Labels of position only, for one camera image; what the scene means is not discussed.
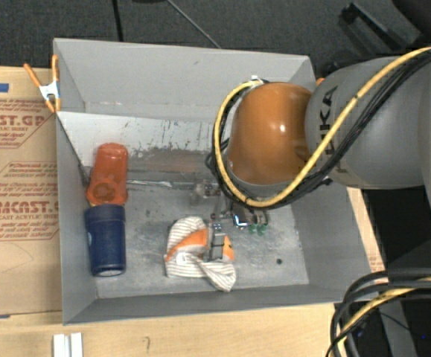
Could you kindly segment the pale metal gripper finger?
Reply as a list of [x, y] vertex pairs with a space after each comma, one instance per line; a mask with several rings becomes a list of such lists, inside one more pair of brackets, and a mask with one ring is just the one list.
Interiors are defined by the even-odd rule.
[[208, 260], [215, 261], [223, 258], [223, 247], [225, 245], [226, 233], [220, 223], [213, 223], [212, 232], [209, 237]]
[[220, 196], [219, 187], [212, 183], [197, 183], [190, 194], [190, 205], [201, 205], [208, 199]]

